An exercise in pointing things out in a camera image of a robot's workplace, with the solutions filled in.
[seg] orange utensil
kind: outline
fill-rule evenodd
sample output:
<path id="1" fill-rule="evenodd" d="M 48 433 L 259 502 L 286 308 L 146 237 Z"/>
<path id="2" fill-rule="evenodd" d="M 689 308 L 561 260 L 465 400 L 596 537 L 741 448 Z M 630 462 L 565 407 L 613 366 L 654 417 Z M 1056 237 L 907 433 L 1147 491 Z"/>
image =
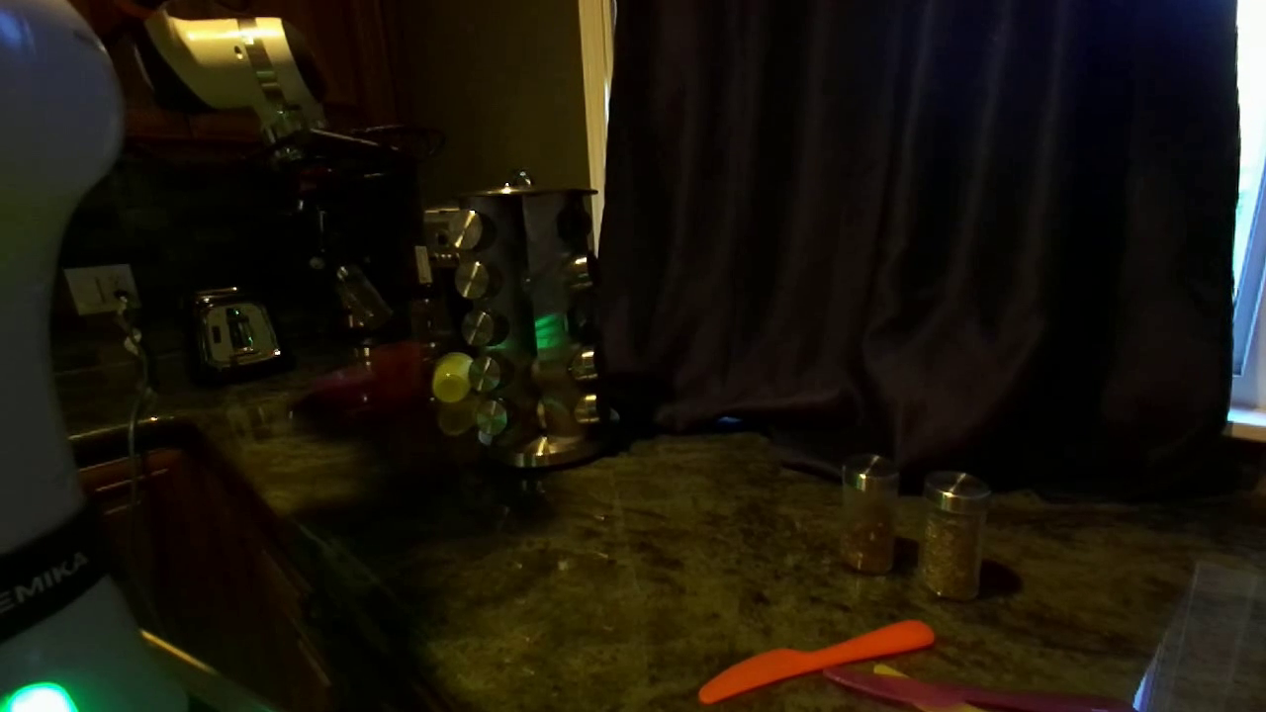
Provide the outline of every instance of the orange utensil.
<path id="1" fill-rule="evenodd" d="M 838 639 L 832 649 L 766 649 L 713 677 L 701 686 L 701 702 L 718 702 L 752 686 L 766 686 L 791 677 L 805 677 L 805 672 L 821 672 L 853 661 L 919 651 L 919 649 L 928 649 L 932 639 L 938 631 L 927 622 L 895 622 L 863 636 Z"/>

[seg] dark curtain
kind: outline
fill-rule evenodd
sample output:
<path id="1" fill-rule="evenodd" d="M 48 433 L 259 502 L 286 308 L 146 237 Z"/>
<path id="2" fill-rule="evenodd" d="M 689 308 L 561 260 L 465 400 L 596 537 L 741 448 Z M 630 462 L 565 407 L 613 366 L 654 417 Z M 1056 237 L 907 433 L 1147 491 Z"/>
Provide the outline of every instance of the dark curtain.
<path id="1" fill-rule="evenodd" d="M 1232 0 L 625 0 L 618 403 L 996 487 L 1229 481 Z"/>

